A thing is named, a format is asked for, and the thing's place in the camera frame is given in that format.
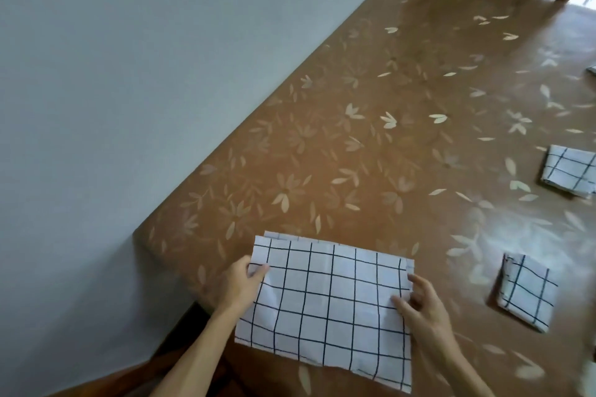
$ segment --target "forearm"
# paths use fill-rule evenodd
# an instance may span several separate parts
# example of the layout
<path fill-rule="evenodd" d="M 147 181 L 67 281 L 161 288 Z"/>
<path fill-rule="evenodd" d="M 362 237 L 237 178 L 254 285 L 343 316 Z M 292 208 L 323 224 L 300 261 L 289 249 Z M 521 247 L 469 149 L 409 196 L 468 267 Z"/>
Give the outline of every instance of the forearm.
<path fill-rule="evenodd" d="M 455 397 L 495 397 L 478 372 L 460 352 L 445 365 L 443 373 Z"/>
<path fill-rule="evenodd" d="M 215 311 L 203 333 L 168 372 L 151 397 L 203 397 L 238 317 Z"/>

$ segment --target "person's left hand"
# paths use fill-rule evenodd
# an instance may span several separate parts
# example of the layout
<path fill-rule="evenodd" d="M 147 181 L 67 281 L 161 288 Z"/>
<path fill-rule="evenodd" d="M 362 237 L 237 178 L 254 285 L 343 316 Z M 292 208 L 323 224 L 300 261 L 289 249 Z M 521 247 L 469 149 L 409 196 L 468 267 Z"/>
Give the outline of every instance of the person's left hand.
<path fill-rule="evenodd" d="M 267 264 L 260 266 L 249 277 L 249 263 L 250 256 L 247 255 L 229 266 L 226 271 L 226 289 L 219 302 L 218 311 L 230 311 L 235 317 L 240 318 L 255 301 L 259 283 L 269 271 L 269 266 Z"/>

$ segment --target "white cloth with black grid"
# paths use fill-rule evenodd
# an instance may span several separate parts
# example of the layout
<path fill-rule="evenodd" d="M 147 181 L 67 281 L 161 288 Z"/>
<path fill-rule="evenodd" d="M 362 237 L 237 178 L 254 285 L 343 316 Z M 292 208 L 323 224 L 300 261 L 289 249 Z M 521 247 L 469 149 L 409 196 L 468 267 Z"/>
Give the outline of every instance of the white cloth with black grid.
<path fill-rule="evenodd" d="M 506 253 L 497 304 L 513 315 L 548 331 L 558 293 L 557 273 L 524 254 Z"/>
<path fill-rule="evenodd" d="M 542 181 L 587 198 L 596 192 L 596 153 L 552 145 Z"/>
<path fill-rule="evenodd" d="M 391 295 L 409 297 L 412 259 L 267 231 L 255 237 L 249 273 L 265 263 L 236 342 L 411 393 L 410 333 Z"/>

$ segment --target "folded checkered cloth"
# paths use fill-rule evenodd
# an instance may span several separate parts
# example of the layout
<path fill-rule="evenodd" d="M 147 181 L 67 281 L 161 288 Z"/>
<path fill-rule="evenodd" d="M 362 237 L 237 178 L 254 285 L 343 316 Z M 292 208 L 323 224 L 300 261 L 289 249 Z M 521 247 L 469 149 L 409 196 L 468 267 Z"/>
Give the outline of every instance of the folded checkered cloth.
<path fill-rule="evenodd" d="M 558 292 L 557 274 L 530 256 L 506 253 L 497 304 L 513 315 L 548 331 Z"/>
<path fill-rule="evenodd" d="M 542 181 L 587 198 L 596 193 L 596 153 L 552 145 Z"/>

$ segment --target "table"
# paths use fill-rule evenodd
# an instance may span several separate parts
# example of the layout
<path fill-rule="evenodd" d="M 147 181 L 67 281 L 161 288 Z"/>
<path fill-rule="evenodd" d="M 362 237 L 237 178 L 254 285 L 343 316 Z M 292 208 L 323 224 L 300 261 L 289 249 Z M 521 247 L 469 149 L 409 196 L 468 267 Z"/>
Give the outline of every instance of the table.
<path fill-rule="evenodd" d="M 596 149 L 596 13 L 541 0 L 366 0 L 135 234 L 205 306 L 264 230 L 415 259 L 497 395 L 572 395 L 594 336 L 592 200 L 538 182 Z M 562 272 L 549 333 L 486 304 L 504 251 Z M 255 393 L 397 393 L 240 345 Z M 413 349 L 413 395 L 450 396 Z"/>

